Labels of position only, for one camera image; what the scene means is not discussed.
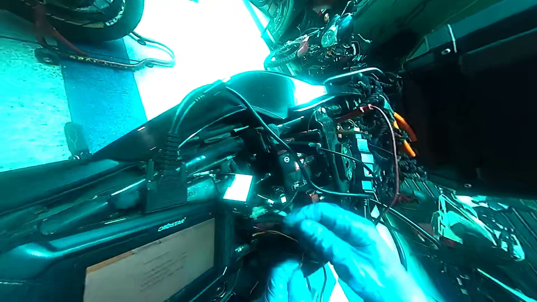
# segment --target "gloved hand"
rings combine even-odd
[[[332,263],[340,280],[367,302],[425,302],[415,281],[393,256],[374,225],[337,205],[316,203],[291,213],[287,231]],[[297,260],[273,269],[265,302],[311,301]]]

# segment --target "exposed wiring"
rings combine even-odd
[[[366,38],[362,37],[362,35],[361,35],[361,34],[358,34],[358,36],[359,36],[359,37],[360,37],[360,39],[362,39],[362,40],[363,40],[363,41],[364,41],[365,43],[367,43],[367,44],[371,44],[371,42],[372,42],[371,40],[368,40],[368,39],[366,39]]]
[[[373,148],[378,149],[378,150],[382,150],[382,151],[384,151],[384,152],[386,152],[386,153],[389,153],[389,154],[392,154],[392,155],[393,155],[393,152],[388,151],[388,150],[386,150],[386,149],[384,149],[384,148],[381,148],[381,147],[378,147],[378,146],[375,146],[375,145],[371,145],[370,143],[368,143],[368,145],[369,145],[370,147],[373,147]]]
[[[336,151],[332,151],[332,150],[329,150],[329,149],[325,149],[325,148],[318,148],[319,150],[322,150],[322,151],[325,151],[325,152],[330,152],[330,153],[333,153],[333,154],[337,154],[339,156],[342,156],[342,157],[345,157],[345,158],[348,158],[352,161],[354,161],[355,163],[359,164],[360,166],[362,166],[364,169],[366,169],[373,178],[375,178],[375,173],[373,173],[373,170],[371,170],[370,167],[368,167],[363,161],[361,160],[358,160],[358,159],[355,159],[354,157],[352,156],[349,156],[349,155],[346,155],[346,154],[343,154],[341,152],[336,152]]]
[[[289,239],[293,240],[294,242],[298,242],[297,239],[294,239],[293,237],[291,237],[291,236],[289,236],[289,235],[287,235],[287,234],[284,234],[284,233],[282,233],[282,232],[278,232],[278,231],[271,231],[271,230],[269,230],[269,231],[261,231],[261,232],[258,232],[258,233],[254,233],[254,234],[252,234],[252,237],[254,237],[254,236],[259,236],[259,235],[262,235],[262,234],[281,235],[281,236],[283,236],[283,237],[286,237],[286,238],[289,238]]]
[[[386,121],[386,124],[388,125],[388,128],[390,129],[390,135],[391,135],[391,142],[392,142],[392,148],[393,148],[393,156],[394,156],[394,169],[395,169],[395,193],[394,193],[394,200],[391,201],[391,203],[388,205],[388,209],[395,205],[397,200],[399,199],[399,158],[397,158],[397,143],[395,140],[395,132],[394,128],[391,126],[390,119],[384,113],[382,109],[380,109],[377,106],[369,105],[373,109],[378,110],[382,116],[384,117],[384,120]]]
[[[272,136],[272,138],[275,141],[281,144],[285,150],[289,151],[289,154],[293,157],[296,164],[299,166],[300,171],[302,172],[302,175],[304,176],[304,179],[315,190],[325,193],[325,194],[330,194],[330,195],[335,195],[335,196],[356,197],[356,198],[370,198],[371,197],[370,194],[365,194],[365,193],[343,193],[343,192],[330,191],[330,190],[323,189],[320,186],[316,185],[309,177],[308,172],[304,168],[304,165],[300,161],[300,158],[298,157],[296,152],[294,152],[293,149],[291,149],[291,147],[283,139],[280,138],[280,136],[278,136],[276,133],[274,133],[274,131],[272,131],[272,129],[270,129],[270,127],[265,123],[265,121],[263,121],[263,119],[259,116],[259,114],[257,114],[257,112],[252,107],[252,105],[250,105],[250,103],[237,91],[233,90],[230,87],[226,87],[226,89],[230,94],[234,95],[238,100],[240,100],[244,104],[244,106],[250,111],[250,113],[252,113],[252,115],[259,121],[259,123],[261,123],[265,131],[268,134],[270,134],[270,136]]]
[[[370,199],[371,201],[383,206],[386,210],[386,211],[389,211],[390,213],[392,213],[393,215],[397,216],[398,218],[400,218],[401,220],[403,220],[404,222],[406,222],[407,224],[409,224],[412,228],[414,228],[416,231],[420,232],[421,235],[423,235],[424,237],[426,237],[427,239],[429,239],[431,242],[434,243],[434,245],[437,247],[437,248],[440,248],[441,247],[441,244],[440,244],[440,241],[438,241],[436,238],[434,238],[431,234],[427,233],[426,230],[422,229],[420,226],[418,226],[416,223],[414,223],[412,220],[408,219],[405,215],[399,213],[399,211],[391,208],[391,207],[388,207],[387,205],[383,204],[382,202],[379,202],[377,200],[374,200],[374,199]]]

